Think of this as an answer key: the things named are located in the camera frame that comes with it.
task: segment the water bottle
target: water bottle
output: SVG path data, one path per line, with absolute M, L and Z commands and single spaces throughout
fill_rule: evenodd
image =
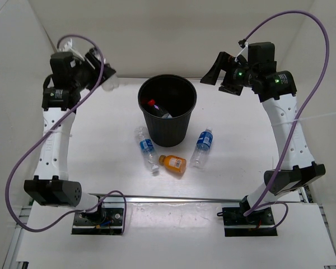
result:
M 134 131 L 137 142 L 141 148 L 142 155 L 144 157 L 144 164 L 152 173 L 159 170 L 158 155 L 153 148 L 152 141 L 148 134 L 148 129 L 144 126 L 136 128 Z
M 207 127 L 207 129 L 200 134 L 193 156 L 190 159 L 191 166 L 202 168 L 206 164 L 209 149 L 213 141 L 212 131 L 213 129 L 211 127 Z

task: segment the cable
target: cable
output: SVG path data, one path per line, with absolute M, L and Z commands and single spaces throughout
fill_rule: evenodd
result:
M 286 123 L 293 123 L 293 122 L 296 122 L 296 121 L 301 122 L 301 121 L 307 120 L 307 119 L 316 119 L 316 118 L 334 116 L 334 115 L 336 115 L 336 112 L 331 112 L 331 113 L 326 113 L 326 114 L 321 114 L 321 115 L 315 115 L 315 116 L 310 116 L 310 117 L 305 117 L 305 118 L 294 119 L 294 120 L 288 121 L 288 122 L 280 122 L 280 123 L 272 124 L 271 126 L 274 127 L 274 126 L 279 126 L 279 125 L 283 125 L 283 124 L 286 124 Z
M 110 224 L 110 223 L 111 223 L 110 220 L 109 220 L 109 221 L 106 221 L 105 223 L 96 225 L 96 228 L 101 228 L 101 227 L 103 227 L 103 226 L 105 226 L 105 225 L 107 225 L 107 224 Z
M 105 216 L 104 216 L 104 218 L 103 218 L 99 223 L 94 223 L 94 222 L 91 221 L 91 220 L 89 220 L 89 222 L 92 223 L 93 225 L 101 225 L 102 223 L 105 222 L 106 217 L 107 217 L 107 213 L 106 213 L 106 211 L 105 211 Z
M 327 35 L 327 32 L 326 32 L 326 29 L 324 27 L 324 25 L 322 24 L 322 22 L 316 17 L 314 16 L 313 14 L 309 13 L 309 12 L 306 12 L 306 11 L 303 11 L 303 10 L 289 10 L 289 11 L 283 11 L 283 12 L 280 12 L 280 13 L 277 13 L 269 18 L 267 18 L 266 20 L 264 20 L 262 23 L 260 23 L 257 27 L 254 28 L 253 31 L 251 31 L 251 33 L 249 35 L 246 36 L 245 39 L 243 39 L 242 41 L 243 42 L 246 42 L 247 39 L 249 37 L 251 37 L 251 35 L 253 33 L 255 33 L 257 31 L 257 29 L 259 29 L 261 26 L 263 26 L 265 23 L 267 23 L 268 21 L 272 20 L 273 18 L 276 18 L 278 16 L 282 16 L 282 15 L 285 15 L 285 14 L 293 14 L 293 13 L 297 13 L 297 14 L 303 14 L 303 15 L 306 15 L 307 17 L 310 17 L 311 19 L 313 19 L 320 27 L 323 35 L 324 35 L 324 38 L 325 38 L 325 46 L 326 46 L 326 51 L 325 51 L 325 62 L 324 62 L 324 66 L 323 66 L 323 69 L 321 71 L 321 75 L 315 85 L 315 87 L 313 88 L 313 90 L 311 91 L 311 93 L 308 95 L 308 97 L 306 98 L 306 100 L 304 101 L 304 103 L 301 105 L 301 108 L 298 110 L 296 116 L 295 116 L 295 120 L 299 119 L 302 111 L 304 110 L 305 106 L 308 104 L 308 102 L 311 100 L 312 96 L 314 95 L 314 93 L 317 91 L 318 87 L 320 86 L 324 76 L 325 76 L 325 73 L 326 73 L 326 69 L 327 69 L 327 65 L 328 65 L 328 62 L 329 62 L 329 56 L 330 56 L 330 41 L 329 41 L 329 37 Z M 262 193 L 262 195 L 259 197 L 259 199 L 256 201 L 256 203 L 251 207 L 251 209 L 247 210 L 246 212 L 244 212 L 244 216 L 249 216 L 254 210 L 256 210 L 257 208 L 260 208 L 259 204 L 261 203 L 261 201 L 264 199 L 265 195 L 268 193 L 268 191 L 270 190 L 270 188 L 272 187 L 275 179 L 276 179 L 276 176 L 281 168 L 281 165 L 282 165 L 282 162 L 285 158 L 285 155 L 286 155 L 286 152 L 289 148 L 289 145 L 290 145 L 290 142 L 291 142 L 291 139 L 292 139 L 292 135 L 293 135 L 293 132 L 295 130 L 295 127 L 296 127 L 296 124 L 297 124 L 298 121 L 294 121 L 292 123 L 292 126 L 291 126 L 291 129 L 290 129 L 290 133 L 287 137 L 287 140 L 286 140 L 286 143 L 285 143 L 285 146 L 284 146 L 284 149 L 281 153 L 281 156 L 280 156 L 280 159 L 279 159 L 279 162 L 274 170 L 274 173 L 269 181 L 269 183 L 267 184 L 264 192 Z
M 242 50 L 241 50 L 241 51 L 237 54 L 237 56 L 235 57 L 235 60 L 234 60 L 235 62 L 238 62 L 238 59 L 237 59 L 238 56 L 241 55 L 241 54 L 244 52 L 244 50 L 248 48 L 248 46 L 249 46 L 249 43 L 248 43 L 248 42 L 245 42 L 244 47 L 242 48 Z
M 272 230 L 272 229 L 275 229 L 276 227 L 280 226 L 281 223 L 284 222 L 284 220 L 286 219 L 287 217 L 287 214 L 289 213 L 289 206 L 287 205 L 287 203 L 285 202 L 282 202 L 282 201 L 276 201 L 276 202 L 270 202 L 270 203 L 264 203 L 260 206 L 257 206 L 256 209 L 259 209 L 261 207 L 264 207 L 264 206 L 271 206 L 271 205 L 284 205 L 285 208 L 286 208 L 286 211 L 285 211 L 285 214 L 284 216 L 282 217 L 281 221 L 279 221 L 279 223 L 271 228 L 268 228 L 269 230 Z
M 59 48 L 60 46 L 60 43 L 63 39 L 65 38 L 80 38 L 80 39 L 84 39 L 86 41 L 88 41 L 89 43 L 91 43 L 98 51 L 101 59 L 104 59 L 103 57 L 103 54 L 102 54 L 102 51 L 100 50 L 100 48 L 96 45 L 95 42 L 93 42 L 91 39 L 89 38 L 86 38 L 82 35 L 76 35 L 76 34 L 70 34 L 70 35 L 64 35 L 63 37 L 61 37 L 58 42 L 57 42 L 57 48 Z M 16 214 L 14 213 L 13 209 L 12 209 L 12 206 L 10 204 L 10 184 L 11 184 L 11 181 L 12 181 L 12 178 L 17 170 L 17 168 L 20 166 L 20 164 L 38 147 L 40 146 L 50 135 L 51 133 L 72 113 L 74 112 L 79 106 L 81 106 L 94 92 L 95 90 L 98 88 L 101 80 L 102 80 L 102 76 L 103 76 L 103 71 L 104 71 L 104 62 L 102 61 L 101 62 L 101 68 L 100 68 L 100 74 L 99 74 L 99 77 L 97 79 L 97 82 L 96 84 L 93 86 L 92 90 L 84 97 L 82 98 L 81 101 L 79 101 L 72 109 L 70 109 L 69 111 L 67 111 L 67 113 L 61 117 L 61 119 L 59 119 L 56 124 L 54 124 L 52 126 L 52 128 L 42 136 L 41 139 L 38 140 L 38 142 L 36 144 L 34 144 L 19 160 L 18 162 L 14 165 L 14 167 L 12 168 L 11 172 L 10 172 L 10 175 L 6 181 L 6 186 L 5 186 L 5 203 L 6 203 L 6 207 L 11 215 L 11 217 L 15 220 L 15 222 L 17 224 L 19 224 L 19 226 L 21 226 L 23 229 L 27 230 L 27 231 L 30 231 L 32 233 L 39 233 L 39 232 L 42 232 L 42 231 L 46 231 L 48 229 L 50 229 L 51 227 L 53 227 L 54 225 L 56 225 L 57 223 L 59 223 L 61 221 L 61 219 L 63 219 L 64 217 L 66 217 L 67 215 L 69 214 L 72 214 L 72 213 L 76 213 L 76 212 L 82 212 L 82 210 L 71 210 L 71 211 L 68 211 L 66 212 L 65 214 L 63 214 L 61 217 L 59 217 L 57 220 L 55 220 L 53 223 L 51 223 L 50 225 L 44 227 L 44 228 L 40 228 L 40 229 L 33 229 L 33 228 L 30 228 L 28 226 L 26 226 L 17 216 Z M 127 210 L 127 201 L 123 195 L 122 192 L 120 191 L 111 191 L 109 192 L 108 194 L 106 194 L 104 196 L 103 199 L 101 199 L 94 207 L 92 208 L 89 208 L 88 210 L 85 210 L 85 212 L 89 212 L 89 211 L 92 211 L 94 210 L 95 208 L 97 208 L 100 204 L 103 203 L 103 200 L 110 196 L 112 193 L 119 193 L 122 197 L 123 197 L 123 200 L 124 200 L 124 206 L 125 206 L 125 210 L 124 210 L 124 220 L 123 220 L 123 227 L 122 227 L 122 233 L 124 232 L 124 228 L 125 228 L 125 216 L 126 216 L 126 210 Z
M 252 228 L 252 231 L 258 230 L 260 228 L 260 226 L 262 225 L 262 220 L 259 220 L 259 223 L 257 224 L 257 226 L 255 228 Z
M 47 78 L 45 78 L 44 84 L 43 84 L 44 90 L 47 88 L 47 86 L 49 86 L 51 78 L 52 78 L 52 75 L 48 75 Z

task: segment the black trash can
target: black trash can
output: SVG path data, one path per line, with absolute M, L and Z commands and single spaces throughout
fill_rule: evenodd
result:
M 149 111 L 147 102 L 154 99 L 172 118 L 159 118 Z M 197 102 L 194 86 L 177 75 L 158 75 L 147 80 L 138 92 L 138 103 L 154 143 L 173 147 L 183 141 L 192 110 Z

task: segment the bottle label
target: bottle label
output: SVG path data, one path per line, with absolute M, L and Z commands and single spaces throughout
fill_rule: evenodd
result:
M 181 160 L 177 158 L 171 158 L 169 160 L 169 166 L 179 168 L 181 165 Z
M 152 141 L 150 139 L 146 139 L 146 140 L 141 141 L 139 143 L 139 145 L 141 146 L 141 150 L 143 152 L 153 151 L 153 144 L 152 144 Z
M 206 144 L 209 148 L 211 147 L 213 141 L 213 135 L 209 132 L 202 132 L 198 138 L 197 144 Z

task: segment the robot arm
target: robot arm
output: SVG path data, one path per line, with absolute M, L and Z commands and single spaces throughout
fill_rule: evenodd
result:
M 276 71 L 275 46 L 270 42 L 254 43 L 248 46 L 248 61 L 242 56 L 233 57 L 220 52 L 211 70 L 201 83 L 215 85 L 221 70 L 225 77 L 220 91 L 240 95 L 243 87 L 250 87 L 258 94 L 260 102 L 268 113 L 276 139 L 279 157 L 287 141 L 291 125 L 297 113 L 296 86 L 288 71 Z M 249 210 L 262 195 L 274 170 L 264 173 L 264 183 L 240 202 L 242 212 Z M 325 174 L 323 164 L 316 164 L 305 141 L 298 122 L 290 142 L 281 170 L 271 189 L 260 204 L 274 202 L 281 196 L 310 184 Z
M 95 49 L 90 49 L 84 58 L 75 54 L 71 46 L 66 45 L 65 50 L 51 56 L 53 74 L 45 80 L 42 107 L 44 134 L 52 134 L 43 143 L 34 178 L 25 181 L 24 190 L 40 205 L 85 210 L 94 207 L 99 198 L 83 192 L 79 182 L 68 181 L 68 143 L 76 111 L 56 130 L 50 129 L 79 102 L 83 89 L 92 89 L 99 76 L 101 62 Z M 101 85 L 110 83 L 112 89 L 116 87 L 115 73 L 109 64 L 105 64 Z M 53 87 L 48 87 L 50 80 Z

